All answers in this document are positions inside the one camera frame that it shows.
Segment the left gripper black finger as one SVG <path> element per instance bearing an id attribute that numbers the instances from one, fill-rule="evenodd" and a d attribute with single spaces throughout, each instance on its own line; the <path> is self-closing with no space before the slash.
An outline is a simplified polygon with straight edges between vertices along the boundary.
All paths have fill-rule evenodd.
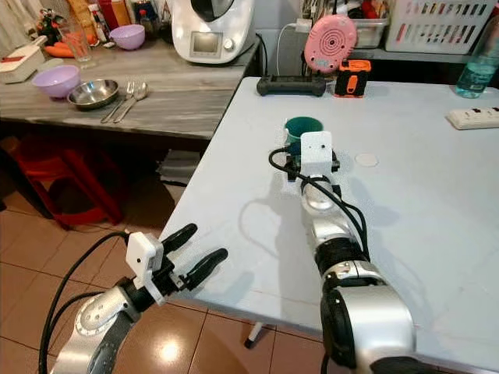
<path id="1" fill-rule="evenodd" d="M 184 275 L 184 286 L 188 290 L 193 290 L 200 286 L 214 271 L 214 268 L 221 264 L 228 258 L 228 250 L 221 247 L 221 249 L 214 250 L 207 254 L 198 263 L 190 268 L 190 271 Z"/>
<path id="2" fill-rule="evenodd" d="M 185 225 L 184 228 L 181 228 L 178 231 L 174 232 L 174 234 L 167 236 L 167 238 L 161 240 L 163 253 L 167 254 L 180 249 L 190 240 L 190 238 L 192 238 L 194 234 L 196 234 L 196 231 L 197 225 L 193 224 L 193 222 L 189 222 L 189 224 Z"/>

